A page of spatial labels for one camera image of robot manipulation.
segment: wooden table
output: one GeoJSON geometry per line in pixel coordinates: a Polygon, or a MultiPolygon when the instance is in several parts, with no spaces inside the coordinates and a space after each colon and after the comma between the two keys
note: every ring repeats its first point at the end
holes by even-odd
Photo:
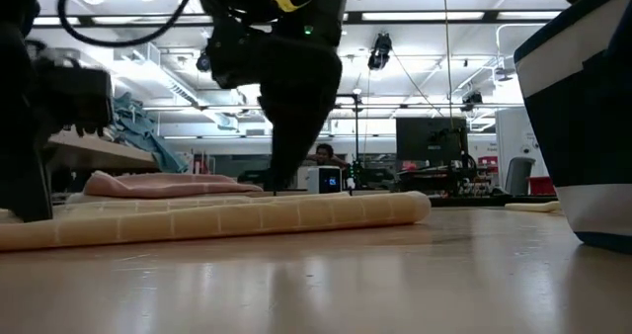
{"type": "Polygon", "coordinates": [[[566,219],[435,209],[393,228],[0,254],[13,334],[632,332],[632,259],[566,219]]]}
{"type": "Polygon", "coordinates": [[[151,169],[157,168],[151,153],[115,144],[95,136],[79,137],[73,131],[53,135],[49,146],[56,147],[57,164],[81,170],[151,169]]]}

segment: person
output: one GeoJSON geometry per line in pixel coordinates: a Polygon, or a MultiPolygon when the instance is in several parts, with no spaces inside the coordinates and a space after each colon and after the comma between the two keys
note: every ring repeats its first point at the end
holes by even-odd
{"type": "Polygon", "coordinates": [[[316,146],[316,153],[314,155],[308,155],[307,160],[315,161],[318,166],[338,166],[343,170],[350,166],[347,161],[336,156],[332,145],[327,143],[316,146]]]}

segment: shelf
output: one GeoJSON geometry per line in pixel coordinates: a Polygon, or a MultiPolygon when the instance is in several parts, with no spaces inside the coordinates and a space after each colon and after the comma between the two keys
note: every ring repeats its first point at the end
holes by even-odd
{"type": "Polygon", "coordinates": [[[151,153],[92,135],[79,137],[74,131],[62,131],[48,142],[49,146],[57,148],[56,162],[72,169],[157,168],[151,153]]]}

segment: yellow tag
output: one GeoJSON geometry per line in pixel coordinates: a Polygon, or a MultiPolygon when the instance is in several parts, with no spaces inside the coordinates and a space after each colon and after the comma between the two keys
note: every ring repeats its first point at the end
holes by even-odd
{"type": "Polygon", "coordinates": [[[309,4],[309,1],[308,1],[308,2],[303,3],[303,4],[301,4],[301,5],[299,5],[297,7],[290,0],[274,0],[274,1],[278,4],[278,7],[285,13],[295,12],[295,11],[303,8],[307,4],[309,4]]]}

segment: beige towel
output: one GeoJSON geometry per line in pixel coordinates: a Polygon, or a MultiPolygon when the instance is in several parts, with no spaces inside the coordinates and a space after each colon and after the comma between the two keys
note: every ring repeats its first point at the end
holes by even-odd
{"type": "Polygon", "coordinates": [[[113,177],[97,171],[86,183],[83,193],[86,196],[156,200],[262,191],[258,186],[240,185],[220,175],[158,173],[113,177]]]}
{"type": "Polygon", "coordinates": [[[129,202],[107,210],[79,206],[74,210],[80,213],[56,220],[0,225],[0,251],[403,225],[424,219],[431,210],[428,197],[417,192],[279,199],[210,207],[198,201],[129,202]]]}

